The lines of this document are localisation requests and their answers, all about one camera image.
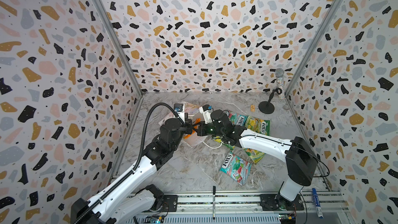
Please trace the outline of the orange berry candy bag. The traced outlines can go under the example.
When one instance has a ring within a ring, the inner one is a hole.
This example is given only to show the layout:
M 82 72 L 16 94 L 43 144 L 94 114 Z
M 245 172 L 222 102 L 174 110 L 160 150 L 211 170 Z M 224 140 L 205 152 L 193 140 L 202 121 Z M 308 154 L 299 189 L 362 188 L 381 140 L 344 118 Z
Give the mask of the orange berry candy bag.
M 198 125 L 200 121 L 200 118 L 196 118 L 194 120 L 189 118 L 186 119 L 187 131 L 185 132 L 183 139 L 188 139 L 192 134 L 196 132 L 194 127 Z

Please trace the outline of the white cartoon paper bag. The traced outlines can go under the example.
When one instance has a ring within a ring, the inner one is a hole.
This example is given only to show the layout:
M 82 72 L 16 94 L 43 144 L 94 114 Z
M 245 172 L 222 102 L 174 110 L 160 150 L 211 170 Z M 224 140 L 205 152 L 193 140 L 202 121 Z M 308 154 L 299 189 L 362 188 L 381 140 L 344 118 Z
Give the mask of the white cartoon paper bag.
M 185 119 L 185 123 L 191 122 L 191 133 L 184 134 L 182 138 L 182 142 L 189 147 L 196 147 L 200 144 L 204 144 L 204 142 L 211 137 L 211 135 L 199 136 L 197 133 L 197 130 L 200 128 L 199 123 L 205 121 L 203 114 L 200 112 L 200 108 L 200 105 L 189 102 L 180 102 L 173 105 L 174 111 L 179 117 Z

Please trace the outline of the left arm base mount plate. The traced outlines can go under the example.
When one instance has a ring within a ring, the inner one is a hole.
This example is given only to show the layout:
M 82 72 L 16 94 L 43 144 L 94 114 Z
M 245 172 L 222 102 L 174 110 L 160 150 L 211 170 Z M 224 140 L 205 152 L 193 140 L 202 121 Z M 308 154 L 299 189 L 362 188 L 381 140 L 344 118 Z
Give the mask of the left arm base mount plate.
M 152 210 L 155 212 L 176 212 L 178 204 L 177 195 L 163 195 L 155 199 Z

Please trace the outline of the yellow mango candy bag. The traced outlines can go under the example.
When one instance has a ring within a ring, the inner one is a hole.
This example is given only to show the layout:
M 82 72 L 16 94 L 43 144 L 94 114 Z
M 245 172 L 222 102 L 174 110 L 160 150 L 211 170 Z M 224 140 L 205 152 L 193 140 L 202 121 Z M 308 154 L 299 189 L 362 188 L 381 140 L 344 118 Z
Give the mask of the yellow mango candy bag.
M 265 153 L 250 148 L 244 148 L 244 151 L 254 164 L 257 164 L 265 156 Z

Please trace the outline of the green yellow candy bag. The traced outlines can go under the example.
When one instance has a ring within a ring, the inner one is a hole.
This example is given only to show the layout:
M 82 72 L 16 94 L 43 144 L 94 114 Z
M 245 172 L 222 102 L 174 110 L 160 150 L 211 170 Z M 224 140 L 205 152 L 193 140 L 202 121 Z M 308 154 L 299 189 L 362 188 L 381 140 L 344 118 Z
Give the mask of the green yellow candy bag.
M 269 120 L 263 120 L 253 116 L 248 116 L 245 122 L 245 127 L 247 129 L 263 135 L 270 135 L 270 125 L 271 122 Z

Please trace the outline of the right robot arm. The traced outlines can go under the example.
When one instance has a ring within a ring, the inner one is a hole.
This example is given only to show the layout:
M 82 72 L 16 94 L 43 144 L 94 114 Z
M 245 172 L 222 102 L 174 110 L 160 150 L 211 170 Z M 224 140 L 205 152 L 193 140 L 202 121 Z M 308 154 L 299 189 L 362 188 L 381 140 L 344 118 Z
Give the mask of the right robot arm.
M 312 184 L 318 159 L 308 143 L 300 137 L 293 140 L 274 138 L 254 132 L 244 126 L 233 125 L 222 110 L 200 108 L 204 120 L 195 125 L 198 136 L 218 136 L 221 142 L 239 148 L 254 149 L 286 163 L 288 176 L 278 194 L 266 200 L 267 209 L 288 208 L 300 191 Z

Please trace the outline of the teal mint blossom candy bag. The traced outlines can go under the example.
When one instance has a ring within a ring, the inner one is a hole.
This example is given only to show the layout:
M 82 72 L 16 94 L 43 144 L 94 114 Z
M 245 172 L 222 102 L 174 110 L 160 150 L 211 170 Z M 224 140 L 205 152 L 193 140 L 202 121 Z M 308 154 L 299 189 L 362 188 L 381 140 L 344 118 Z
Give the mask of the teal mint blossom candy bag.
M 231 121 L 231 124 L 233 124 L 233 125 L 244 126 L 245 122 L 247 120 L 247 117 L 248 116 L 246 116 L 246 115 L 238 114 L 235 112 L 229 113 L 229 119 Z

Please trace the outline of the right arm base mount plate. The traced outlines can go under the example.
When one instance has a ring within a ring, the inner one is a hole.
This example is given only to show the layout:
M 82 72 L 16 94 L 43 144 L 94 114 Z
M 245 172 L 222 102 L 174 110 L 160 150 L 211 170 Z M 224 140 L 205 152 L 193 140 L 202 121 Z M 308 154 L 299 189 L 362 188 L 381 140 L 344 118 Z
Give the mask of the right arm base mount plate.
M 303 211 L 301 197 L 297 195 L 293 201 L 288 201 L 279 194 L 261 194 L 260 206 L 263 211 Z

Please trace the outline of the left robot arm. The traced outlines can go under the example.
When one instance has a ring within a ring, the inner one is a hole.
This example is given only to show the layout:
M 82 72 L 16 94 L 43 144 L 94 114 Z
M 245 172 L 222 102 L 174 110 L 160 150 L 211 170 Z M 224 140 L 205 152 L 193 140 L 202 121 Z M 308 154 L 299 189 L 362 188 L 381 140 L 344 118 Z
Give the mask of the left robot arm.
M 183 136 L 192 133 L 192 121 L 186 119 L 181 123 L 176 118 L 168 119 L 160 131 L 146 146 L 144 154 L 108 187 L 89 200 L 80 198 L 72 205 L 72 224 L 120 224 L 129 217 L 161 207 L 163 192 L 154 185 L 134 197 L 130 195 L 171 159 Z

